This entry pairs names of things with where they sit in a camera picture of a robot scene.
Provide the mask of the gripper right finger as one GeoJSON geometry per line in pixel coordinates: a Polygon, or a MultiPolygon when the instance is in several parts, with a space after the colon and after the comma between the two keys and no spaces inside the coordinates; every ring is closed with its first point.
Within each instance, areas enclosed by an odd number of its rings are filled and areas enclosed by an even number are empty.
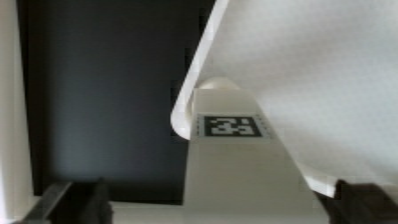
{"type": "Polygon", "coordinates": [[[317,195],[328,224],[398,224],[398,204],[371,184],[335,182],[333,196],[317,195]]]}

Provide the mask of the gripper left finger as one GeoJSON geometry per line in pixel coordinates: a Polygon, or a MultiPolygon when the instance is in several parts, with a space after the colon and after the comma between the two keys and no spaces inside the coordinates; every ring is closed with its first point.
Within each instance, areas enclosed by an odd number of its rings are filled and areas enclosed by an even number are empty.
{"type": "Polygon", "coordinates": [[[113,224],[108,188],[94,182],[56,182],[15,224],[113,224]]]}

